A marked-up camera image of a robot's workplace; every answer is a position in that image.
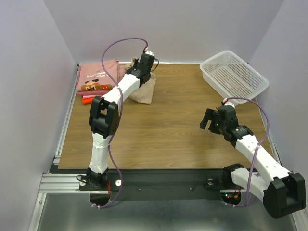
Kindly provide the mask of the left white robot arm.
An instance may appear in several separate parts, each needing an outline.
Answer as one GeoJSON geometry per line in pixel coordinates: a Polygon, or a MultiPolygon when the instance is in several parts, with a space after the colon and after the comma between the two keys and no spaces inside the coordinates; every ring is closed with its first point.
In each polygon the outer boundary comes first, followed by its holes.
{"type": "Polygon", "coordinates": [[[108,147],[119,123],[119,108],[123,101],[150,79],[154,53],[146,51],[125,73],[123,79],[103,97],[95,97],[91,104],[89,125],[92,131],[92,155],[87,173],[80,177],[80,190],[101,191],[108,187],[108,147]]]}

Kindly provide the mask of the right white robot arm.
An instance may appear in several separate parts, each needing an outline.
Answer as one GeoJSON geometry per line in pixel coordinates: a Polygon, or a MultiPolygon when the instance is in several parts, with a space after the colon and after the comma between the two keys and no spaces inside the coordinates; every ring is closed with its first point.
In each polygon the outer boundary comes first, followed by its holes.
{"type": "Polygon", "coordinates": [[[306,208],[304,177],[284,168],[259,144],[251,129],[239,125],[232,103],[226,103],[216,110],[208,108],[200,128],[208,128],[210,132],[222,135],[259,173],[256,176],[240,164],[227,166],[221,176],[225,187],[236,185],[248,189],[273,218],[281,218],[306,208]]]}

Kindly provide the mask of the beige t-shirt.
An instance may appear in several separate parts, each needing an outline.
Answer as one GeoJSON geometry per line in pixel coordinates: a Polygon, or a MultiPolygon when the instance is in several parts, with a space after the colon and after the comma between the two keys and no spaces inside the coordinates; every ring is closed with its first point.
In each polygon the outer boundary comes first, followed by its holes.
{"type": "MultiPolygon", "coordinates": [[[[118,81],[120,81],[125,72],[132,67],[132,65],[137,61],[136,57],[133,57],[129,64],[120,64],[118,68],[118,81]]],[[[153,72],[150,73],[150,79],[144,83],[140,88],[133,91],[128,98],[142,104],[151,105],[152,97],[154,94],[154,88],[156,85],[156,77],[153,72]]]]}

